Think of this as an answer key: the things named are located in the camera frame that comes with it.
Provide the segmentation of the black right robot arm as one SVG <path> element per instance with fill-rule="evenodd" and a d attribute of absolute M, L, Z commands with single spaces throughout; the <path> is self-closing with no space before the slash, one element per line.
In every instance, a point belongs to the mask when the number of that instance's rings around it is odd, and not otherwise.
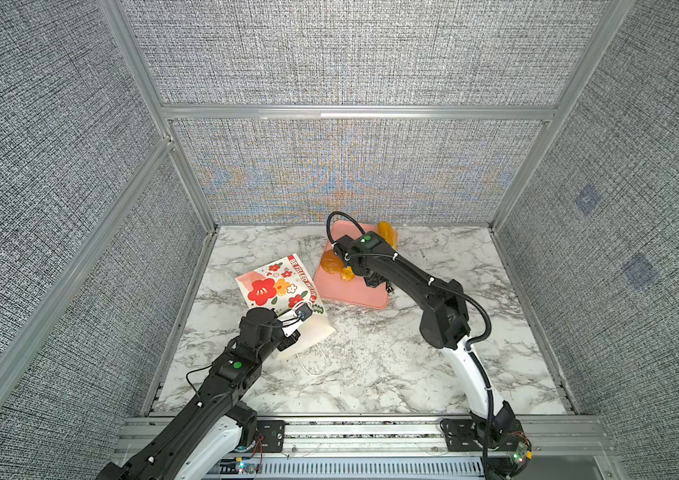
<path fill-rule="evenodd" d="M 479 445 L 495 450 L 511 440 L 523 440 L 513 408 L 495 392 L 475 351 L 475 345 L 487 340 L 493 327 L 485 308 L 463 292 L 459 282 L 446 282 L 423 271 L 375 232 L 329 242 L 343 265 L 367 286 L 389 283 L 421 308 L 419 333 L 451 364 L 465 392 Z"/>

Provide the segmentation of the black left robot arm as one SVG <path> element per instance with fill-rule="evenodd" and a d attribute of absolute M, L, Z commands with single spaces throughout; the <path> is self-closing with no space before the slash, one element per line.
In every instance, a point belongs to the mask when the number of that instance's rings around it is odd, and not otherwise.
<path fill-rule="evenodd" d="M 299 340 L 298 328 L 312 315 L 305 302 L 279 316 L 249 309 L 239 334 L 211 366 L 194 396 L 161 432 L 125 464 L 107 464 L 99 479 L 200 479 L 237 447 L 254 442 L 256 412 L 241 403 L 261 376 L 265 360 Z"/>

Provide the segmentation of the yellow twisted fake bread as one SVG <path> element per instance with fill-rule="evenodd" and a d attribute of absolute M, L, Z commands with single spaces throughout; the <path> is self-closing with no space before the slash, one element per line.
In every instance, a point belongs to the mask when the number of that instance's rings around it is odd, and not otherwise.
<path fill-rule="evenodd" d="M 350 267 L 345 267 L 341 270 L 341 279 L 343 281 L 351 281 L 353 278 L 355 278 L 355 274 Z"/>

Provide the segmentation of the round brown fake bun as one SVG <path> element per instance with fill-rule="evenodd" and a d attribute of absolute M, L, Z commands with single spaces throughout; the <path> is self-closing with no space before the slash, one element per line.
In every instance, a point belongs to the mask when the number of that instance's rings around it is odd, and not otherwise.
<path fill-rule="evenodd" d="M 341 274 L 343 268 L 343 260 L 337 256 L 332 250 L 323 252 L 320 260 L 320 267 L 328 274 Z"/>

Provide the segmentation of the white floral paper bag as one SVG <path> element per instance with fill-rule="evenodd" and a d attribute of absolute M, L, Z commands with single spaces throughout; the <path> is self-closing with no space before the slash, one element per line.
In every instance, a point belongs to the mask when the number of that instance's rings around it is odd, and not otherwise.
<path fill-rule="evenodd" d="M 335 329 L 320 298 L 312 277 L 298 255 L 290 254 L 237 276 L 236 284 L 249 308 L 271 309 L 277 318 L 301 302 L 311 305 L 313 314 L 298 329 L 297 344 L 284 351 L 275 351 L 276 360 L 294 358 L 303 371 L 313 377 L 325 374 L 328 359 L 321 343 Z"/>

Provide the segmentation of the long orange fake bread loaf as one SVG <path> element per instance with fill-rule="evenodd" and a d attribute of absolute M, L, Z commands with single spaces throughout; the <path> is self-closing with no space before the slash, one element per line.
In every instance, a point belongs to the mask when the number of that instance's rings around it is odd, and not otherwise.
<path fill-rule="evenodd" d="M 381 238 L 387 242 L 394 250 L 397 250 L 397 242 L 399 242 L 399 232 L 386 221 L 377 223 L 377 233 Z"/>

